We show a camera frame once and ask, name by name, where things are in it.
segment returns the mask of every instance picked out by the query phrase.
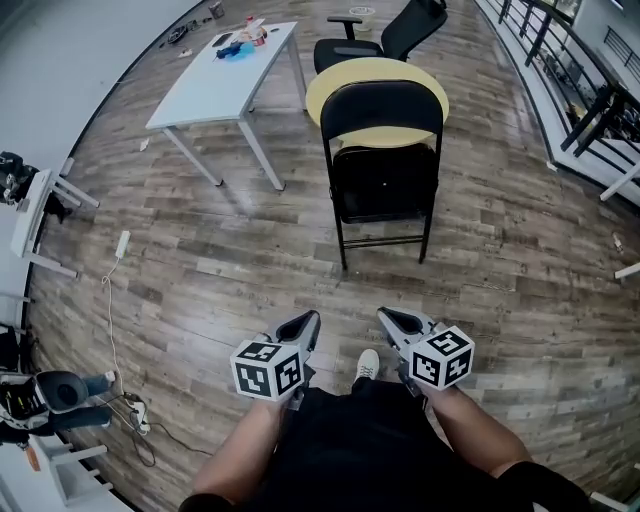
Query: wrist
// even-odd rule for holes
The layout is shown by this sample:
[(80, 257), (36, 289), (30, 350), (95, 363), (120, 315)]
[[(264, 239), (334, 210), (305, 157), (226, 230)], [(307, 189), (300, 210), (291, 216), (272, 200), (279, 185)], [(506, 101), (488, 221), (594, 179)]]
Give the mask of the wrist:
[(420, 389), (422, 389), (422, 393), (429, 399), (429, 403), (434, 408), (438, 408), (438, 406), (454, 399), (461, 393), (455, 385), (443, 390), (434, 389), (428, 386), (421, 386)]
[(282, 413), (284, 412), (286, 402), (270, 402), (268, 400), (259, 400), (256, 399), (253, 401), (253, 405), (251, 409), (270, 417), (277, 418), (278, 420), (282, 417)]

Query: black office chair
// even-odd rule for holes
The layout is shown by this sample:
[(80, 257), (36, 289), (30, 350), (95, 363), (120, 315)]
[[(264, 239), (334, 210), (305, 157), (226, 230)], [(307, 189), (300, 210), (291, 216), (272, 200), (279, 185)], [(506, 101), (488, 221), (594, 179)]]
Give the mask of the black office chair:
[(388, 57), (406, 61), (409, 52), (438, 30), (447, 20), (447, 5), (441, 0), (409, 0), (409, 3), (382, 32), (382, 47), (355, 38), (354, 16), (329, 16), (327, 21), (344, 23), (347, 39), (321, 39), (313, 50), (316, 72), (358, 57)]

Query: white table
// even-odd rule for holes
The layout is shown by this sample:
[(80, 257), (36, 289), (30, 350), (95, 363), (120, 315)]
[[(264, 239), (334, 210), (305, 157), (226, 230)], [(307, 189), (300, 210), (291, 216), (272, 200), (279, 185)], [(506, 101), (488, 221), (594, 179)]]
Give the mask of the white table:
[(284, 183), (276, 174), (264, 143), (247, 111), (258, 87), (285, 46), (291, 59), (300, 103), (303, 110), (306, 110), (306, 85), (293, 35), (295, 26), (295, 22), (264, 25), (268, 31), (266, 44), (256, 47), (255, 53), (240, 60), (216, 57), (218, 50), (236, 40), (240, 30), (234, 32), (225, 44), (214, 48), (212, 44), (220, 37), (216, 35), (173, 84), (149, 119), (147, 129), (162, 130), (211, 183), (219, 186), (222, 185), (222, 179), (193, 148), (178, 126), (237, 121), (273, 186), (277, 190), (284, 190)]
[(77, 272), (63, 267), (57, 261), (40, 256), (35, 250), (38, 227), (42, 221), (44, 206), (51, 192), (68, 199), (76, 206), (82, 204), (78, 198), (96, 208), (100, 205), (98, 201), (50, 170), (40, 171), (34, 176), (25, 197), (25, 201), (28, 201), (27, 210), (18, 214), (16, 227), (11, 238), (11, 250), (18, 257), (25, 258), (31, 263), (59, 272), (65, 276), (76, 277), (78, 275)]

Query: black and white marker cube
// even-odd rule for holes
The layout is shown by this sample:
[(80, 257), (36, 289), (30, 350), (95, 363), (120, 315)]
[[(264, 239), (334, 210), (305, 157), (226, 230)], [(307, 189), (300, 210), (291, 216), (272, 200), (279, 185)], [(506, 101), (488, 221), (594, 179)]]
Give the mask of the black and white marker cube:
[(411, 346), (411, 378), (446, 389), (471, 373), (475, 343), (457, 327), (424, 337)]
[(304, 381), (298, 345), (243, 341), (231, 355), (236, 391), (277, 402)]

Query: chair leg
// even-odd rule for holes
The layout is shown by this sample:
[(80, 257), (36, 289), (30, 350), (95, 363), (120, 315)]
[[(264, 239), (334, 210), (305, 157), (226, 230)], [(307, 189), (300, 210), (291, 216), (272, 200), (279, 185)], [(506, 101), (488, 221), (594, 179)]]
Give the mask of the chair leg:
[(430, 210), (424, 218), (424, 231), (422, 233), (422, 244), (420, 245), (420, 257), (418, 258), (418, 263), (420, 264), (422, 264), (422, 262), (424, 261), (424, 257), (427, 254), (427, 244), (429, 243), (429, 233), (431, 232), (432, 217), (433, 210)]
[(336, 229), (338, 231), (338, 244), (340, 245), (340, 259), (342, 260), (342, 268), (347, 270), (347, 256), (344, 253), (344, 238), (342, 237), (342, 221), (338, 217), (338, 212), (335, 207), (333, 213), (336, 217)]

